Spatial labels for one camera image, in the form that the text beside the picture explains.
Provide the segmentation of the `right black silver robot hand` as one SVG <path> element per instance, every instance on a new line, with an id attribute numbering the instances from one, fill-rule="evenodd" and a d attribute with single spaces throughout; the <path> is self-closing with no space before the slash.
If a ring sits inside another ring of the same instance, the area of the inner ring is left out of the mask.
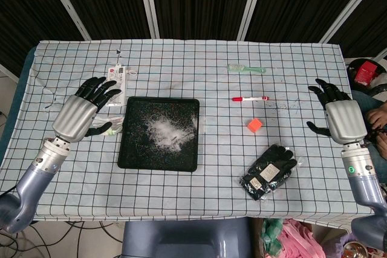
<path id="1" fill-rule="evenodd" d="M 328 126 L 317 127 L 310 121 L 307 126 L 315 134 L 331 137 L 338 144 L 362 141 L 368 133 L 358 102 L 332 83 L 322 79 L 316 79 L 316 83 L 317 86 L 309 86 L 308 89 L 317 95 Z"/>

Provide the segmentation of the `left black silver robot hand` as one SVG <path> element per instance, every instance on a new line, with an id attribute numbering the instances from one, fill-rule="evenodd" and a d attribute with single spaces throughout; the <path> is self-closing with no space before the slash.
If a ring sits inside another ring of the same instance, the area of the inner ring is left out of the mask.
<path id="1" fill-rule="evenodd" d="M 96 114 L 120 89 L 113 89 L 115 80 L 106 77 L 92 77 L 86 80 L 75 94 L 64 103 L 53 123 L 55 136 L 69 143 L 76 143 L 85 137 L 106 132 L 112 123 L 107 121 L 99 127 L 92 127 Z"/>

